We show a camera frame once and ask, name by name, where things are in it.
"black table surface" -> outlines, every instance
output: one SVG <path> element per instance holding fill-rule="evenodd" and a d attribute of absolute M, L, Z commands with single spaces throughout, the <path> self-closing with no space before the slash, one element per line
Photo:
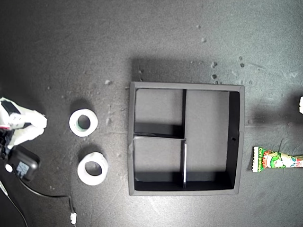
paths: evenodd
<path fill-rule="evenodd" d="M 0 94 L 48 118 L 44 134 L 23 144 L 42 161 L 29 185 L 51 195 L 71 192 L 78 227 L 302 227 L 302 169 L 251 171 L 255 145 L 303 153 L 302 73 L 302 0 L 0 3 Z M 127 87 L 139 80 L 246 87 L 239 194 L 128 195 Z M 87 138 L 68 126 L 81 107 L 99 120 Z M 79 159 L 92 151 L 109 162 L 98 186 L 77 176 Z M 32 194 L 1 166 L 30 227 L 71 226 L 67 200 Z M 0 226 L 24 226 L 3 193 Z"/>

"white tape roll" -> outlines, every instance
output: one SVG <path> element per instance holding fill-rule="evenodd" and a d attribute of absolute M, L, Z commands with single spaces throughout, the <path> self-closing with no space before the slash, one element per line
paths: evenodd
<path fill-rule="evenodd" d="M 86 169 L 85 164 L 88 162 L 96 162 L 100 165 L 102 173 L 98 176 L 90 175 Z M 87 185 L 97 185 L 104 181 L 108 171 L 108 163 L 104 156 L 99 152 L 93 152 L 86 155 L 78 165 L 78 176 L 83 183 Z"/>
<path fill-rule="evenodd" d="M 90 121 L 88 129 L 83 129 L 79 126 L 78 119 L 81 115 L 87 116 Z M 70 117 L 70 129 L 77 136 L 84 137 L 90 135 L 98 126 L 98 118 L 94 112 L 89 109 L 81 109 L 75 111 Z"/>

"divided organizer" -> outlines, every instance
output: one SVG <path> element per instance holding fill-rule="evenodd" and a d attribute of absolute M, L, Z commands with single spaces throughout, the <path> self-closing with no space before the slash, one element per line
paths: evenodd
<path fill-rule="evenodd" d="M 132 82 L 130 195 L 238 193 L 244 86 Z"/>

